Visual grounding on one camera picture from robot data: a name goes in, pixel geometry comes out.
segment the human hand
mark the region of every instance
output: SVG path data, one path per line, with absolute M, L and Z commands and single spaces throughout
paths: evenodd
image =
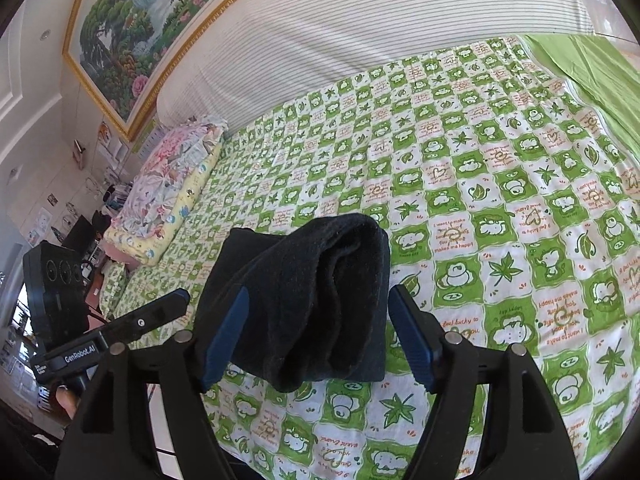
M 69 418 L 74 418 L 76 416 L 76 411 L 78 410 L 78 402 L 80 399 L 76 397 L 72 391 L 67 390 L 64 386 L 60 386 L 56 390 L 56 400 L 59 405 L 66 411 L 66 414 Z

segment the folded black cloth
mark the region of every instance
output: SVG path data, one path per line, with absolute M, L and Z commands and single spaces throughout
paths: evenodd
M 230 286 L 249 291 L 231 361 L 280 392 L 385 375 L 389 245 L 368 216 L 317 218 L 287 236 L 235 228 L 204 286 L 196 325 Z

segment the ceiling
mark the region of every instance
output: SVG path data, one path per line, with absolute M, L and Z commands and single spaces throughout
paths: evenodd
M 74 0 L 25 0 L 0 38 L 0 205 L 64 142 L 62 44 Z M 46 39 L 41 40 L 48 30 Z

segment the white striped fabric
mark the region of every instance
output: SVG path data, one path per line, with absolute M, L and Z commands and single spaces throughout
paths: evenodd
M 581 0 L 239 0 L 158 95 L 174 126 L 220 114 L 232 132 L 274 106 L 361 70 L 514 32 L 592 34 Z

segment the silver bolt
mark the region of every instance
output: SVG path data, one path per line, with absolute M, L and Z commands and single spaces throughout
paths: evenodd
M 111 347 L 109 348 L 109 353 L 111 355 L 120 355 L 125 351 L 126 346 L 124 345 L 124 343 L 121 342 L 117 342 L 111 345 Z
M 447 332 L 444 335 L 444 339 L 447 343 L 451 343 L 452 345 L 459 345 L 462 343 L 462 336 L 458 332 Z
M 527 347 L 521 343 L 514 343 L 511 345 L 511 351 L 522 357 L 523 355 L 527 355 Z
M 174 341 L 177 343 L 188 343 L 191 341 L 193 334 L 190 330 L 180 330 L 180 332 L 176 332 L 174 335 Z

